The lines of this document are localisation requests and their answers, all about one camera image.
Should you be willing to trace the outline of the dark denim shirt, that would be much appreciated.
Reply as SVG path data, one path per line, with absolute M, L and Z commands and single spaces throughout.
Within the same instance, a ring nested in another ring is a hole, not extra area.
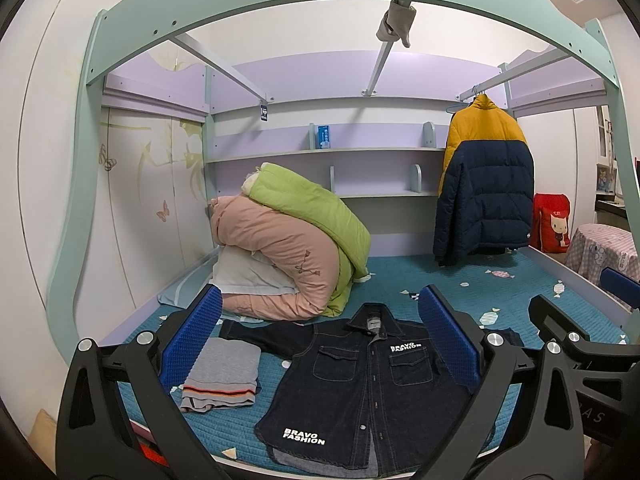
M 219 335 L 290 361 L 256 424 L 276 462 L 322 476 L 364 478 L 426 462 L 468 406 L 418 322 L 385 304 L 351 318 L 249 328 L 227 321 Z

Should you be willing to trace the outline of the checkered covered table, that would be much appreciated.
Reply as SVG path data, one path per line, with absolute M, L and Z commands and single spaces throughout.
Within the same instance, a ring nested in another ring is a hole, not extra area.
M 639 281 L 639 257 L 634 238 L 631 232 L 617 226 L 597 223 L 578 226 L 566 253 L 565 265 L 597 286 L 605 268 Z

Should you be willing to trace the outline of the teal quilted bed sheet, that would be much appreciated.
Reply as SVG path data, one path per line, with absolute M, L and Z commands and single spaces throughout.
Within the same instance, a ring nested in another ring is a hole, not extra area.
M 594 341 L 608 344 L 631 341 L 622 324 L 611 321 L 599 310 L 599 300 L 579 295 L 577 281 L 558 278 L 524 252 L 473 257 L 462 266 L 447 269 L 438 266 L 430 256 L 372 258 L 368 267 L 372 278 L 354 286 L 343 313 L 345 318 L 350 318 L 364 302 L 379 301 L 398 318 L 415 321 L 419 315 L 413 297 L 422 287 L 433 284 L 455 309 L 469 313 L 477 324 L 498 330 L 510 328 L 520 334 L 529 348 L 541 345 L 527 313 L 529 300 L 537 295 L 553 301 Z M 275 463 L 254 433 L 289 365 L 287 360 L 265 353 L 260 358 L 260 390 L 253 405 L 184 416 L 208 452 L 236 474 L 304 476 L 299 469 Z

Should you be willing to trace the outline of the red cartoon bag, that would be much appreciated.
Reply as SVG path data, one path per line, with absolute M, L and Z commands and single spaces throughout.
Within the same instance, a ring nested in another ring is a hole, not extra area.
M 545 254 L 564 254 L 570 247 L 570 200 L 564 194 L 536 193 L 529 245 Z

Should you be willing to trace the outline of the yellow navy puffer jacket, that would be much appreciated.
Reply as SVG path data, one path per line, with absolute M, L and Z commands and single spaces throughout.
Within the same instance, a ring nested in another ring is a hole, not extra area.
M 529 242 L 535 171 L 518 122 L 484 94 L 451 118 L 436 204 L 433 255 L 454 266 Z

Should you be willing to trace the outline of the grey folded sweater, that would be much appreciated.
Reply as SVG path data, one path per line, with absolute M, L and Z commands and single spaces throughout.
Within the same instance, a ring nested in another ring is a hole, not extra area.
M 182 385 L 180 410 L 207 413 L 255 403 L 262 352 L 242 340 L 209 338 Z

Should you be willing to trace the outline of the striped pillow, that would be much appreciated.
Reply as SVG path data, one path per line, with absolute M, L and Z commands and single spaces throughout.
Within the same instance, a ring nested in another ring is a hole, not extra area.
M 201 289 L 212 278 L 213 266 L 216 262 L 217 257 L 213 256 L 203 260 L 192 269 L 186 270 L 157 295 L 158 303 L 180 309 L 189 307 Z

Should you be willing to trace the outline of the white pillow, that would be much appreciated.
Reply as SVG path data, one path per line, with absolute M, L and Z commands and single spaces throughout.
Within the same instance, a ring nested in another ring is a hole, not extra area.
M 234 246 L 220 248 L 209 283 L 227 295 L 281 296 L 298 293 L 292 278 L 261 252 L 249 252 Z

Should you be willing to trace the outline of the pink quilt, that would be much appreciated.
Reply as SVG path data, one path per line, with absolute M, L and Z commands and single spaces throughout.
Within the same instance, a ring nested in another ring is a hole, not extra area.
M 338 277 L 337 247 L 310 223 L 262 206 L 244 195 L 221 196 L 209 204 L 214 241 L 261 252 L 292 278 L 297 294 L 222 294 L 224 310 L 266 321 L 306 321 L 328 306 Z

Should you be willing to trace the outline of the blue box on shelf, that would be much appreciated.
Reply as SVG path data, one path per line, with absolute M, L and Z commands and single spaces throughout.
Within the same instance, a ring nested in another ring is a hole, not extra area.
M 328 150 L 331 147 L 331 130 L 329 125 L 316 127 L 316 147 L 318 150 Z

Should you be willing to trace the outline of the green quilt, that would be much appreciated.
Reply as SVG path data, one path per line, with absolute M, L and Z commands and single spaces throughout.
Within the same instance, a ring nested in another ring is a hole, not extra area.
M 273 162 L 249 174 L 241 190 L 262 206 L 312 224 L 332 240 L 340 266 L 334 293 L 322 314 L 327 318 L 341 315 L 352 284 L 369 276 L 371 234 L 364 224 L 333 192 Z

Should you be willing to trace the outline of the purple wall shelf unit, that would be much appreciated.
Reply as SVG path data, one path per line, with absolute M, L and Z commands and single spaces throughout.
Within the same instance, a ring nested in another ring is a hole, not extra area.
M 371 233 L 372 255 L 430 252 L 451 113 L 460 93 L 499 71 L 429 54 L 375 58 L 336 51 L 240 65 L 266 105 L 209 70 L 208 195 L 239 193 L 247 174 L 274 162 L 341 197 Z M 318 125 L 330 126 L 328 150 L 316 147 Z

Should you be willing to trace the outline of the grey cloth on rail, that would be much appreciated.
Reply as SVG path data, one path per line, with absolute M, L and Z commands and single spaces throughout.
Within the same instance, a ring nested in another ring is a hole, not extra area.
M 400 41 L 405 48 L 410 47 L 410 30 L 416 18 L 416 8 L 392 0 L 378 25 L 376 38 L 383 42 Z

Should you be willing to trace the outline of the mint green bunk bed frame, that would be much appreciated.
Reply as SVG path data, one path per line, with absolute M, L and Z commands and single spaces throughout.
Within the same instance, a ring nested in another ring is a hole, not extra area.
M 63 360 L 72 357 L 78 331 L 74 300 L 84 266 L 96 201 L 102 88 L 107 73 L 130 58 L 175 40 L 182 32 L 230 16 L 312 0 L 122 0 L 93 22 L 77 92 L 73 169 L 58 254 L 48 287 L 49 330 Z M 605 82 L 615 134 L 618 175 L 631 229 L 639 229 L 639 185 L 631 154 L 620 77 L 597 22 L 577 26 L 550 0 L 408 0 L 474 13 L 552 44 L 598 73 Z

